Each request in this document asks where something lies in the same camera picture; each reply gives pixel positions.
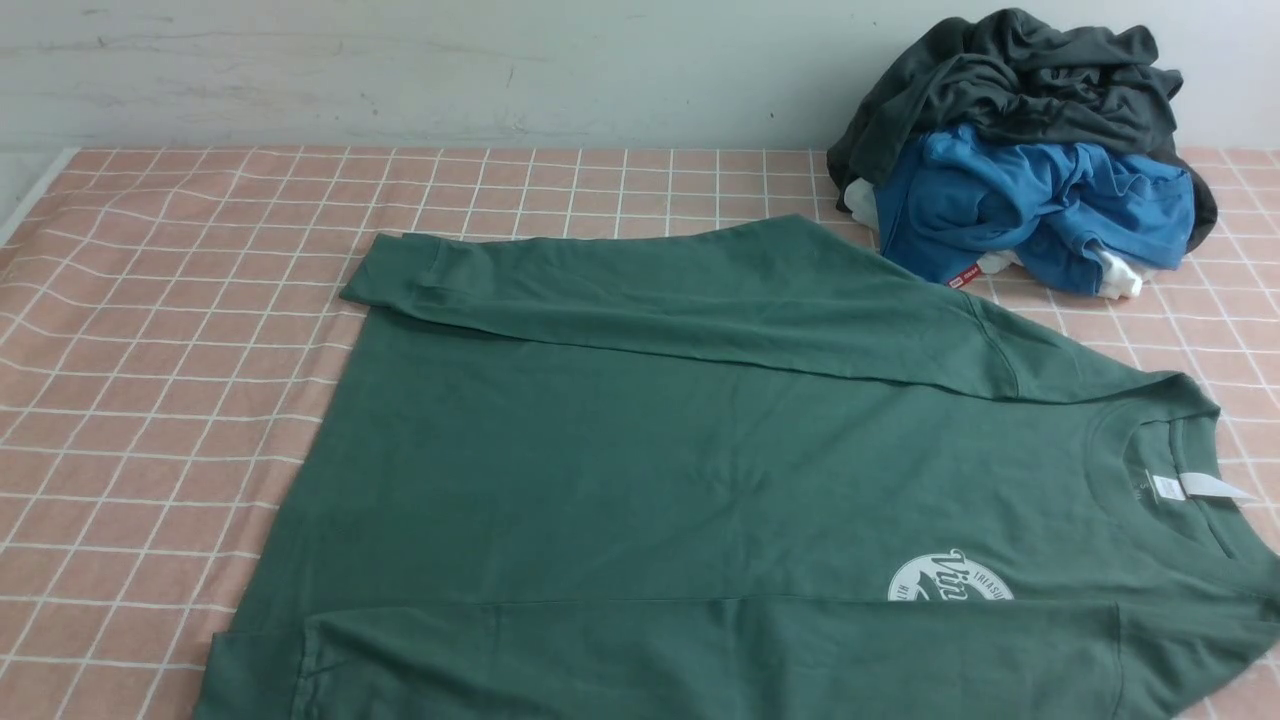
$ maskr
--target white circular logo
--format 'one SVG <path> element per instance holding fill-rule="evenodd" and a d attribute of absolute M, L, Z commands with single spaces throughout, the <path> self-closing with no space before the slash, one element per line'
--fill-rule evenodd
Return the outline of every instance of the white circular logo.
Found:
<path fill-rule="evenodd" d="M 1009 585 L 964 552 L 922 555 L 893 573 L 890 600 L 1014 600 Z"/>

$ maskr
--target pink checkered tablecloth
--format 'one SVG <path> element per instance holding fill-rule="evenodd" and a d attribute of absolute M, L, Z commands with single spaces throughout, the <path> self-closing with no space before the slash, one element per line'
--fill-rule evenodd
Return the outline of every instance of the pink checkered tablecloth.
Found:
<path fill-rule="evenodd" d="M 1224 406 L 1225 479 L 1280 550 L 1280 154 L 1185 152 L 1222 222 L 1140 297 L 965 290 Z M 86 150 L 0 247 L 0 719 L 189 715 L 362 320 L 375 232 L 687 234 L 814 218 L 818 152 Z M 1268 656 L 1188 714 L 1280 717 Z"/>

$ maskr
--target white wall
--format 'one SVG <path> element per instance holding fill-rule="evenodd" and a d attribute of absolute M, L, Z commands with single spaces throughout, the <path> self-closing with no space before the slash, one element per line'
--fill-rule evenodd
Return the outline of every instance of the white wall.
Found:
<path fill-rule="evenodd" d="M 987 0 L 10 0 L 0 145 L 824 147 Z M 1024 0 L 1146 23 L 1179 140 L 1280 146 L 1275 0 Z"/>

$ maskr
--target green long-sleeve shirt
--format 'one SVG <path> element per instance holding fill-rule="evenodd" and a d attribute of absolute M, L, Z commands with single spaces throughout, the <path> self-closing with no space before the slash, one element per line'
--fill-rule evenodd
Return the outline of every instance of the green long-sleeve shirt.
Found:
<path fill-rule="evenodd" d="M 1167 717 L 1280 637 L 1217 407 L 800 218 L 379 237 L 198 720 Z"/>

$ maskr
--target crumpled clothing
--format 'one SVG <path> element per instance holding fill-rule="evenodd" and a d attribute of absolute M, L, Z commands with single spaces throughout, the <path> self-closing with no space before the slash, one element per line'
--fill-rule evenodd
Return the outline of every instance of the crumpled clothing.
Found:
<path fill-rule="evenodd" d="M 1012 250 L 1042 283 L 1100 295 L 1103 251 L 1175 269 L 1194 222 L 1190 176 L 1092 143 L 991 145 L 972 126 L 929 133 L 876 188 L 881 252 L 947 283 Z"/>

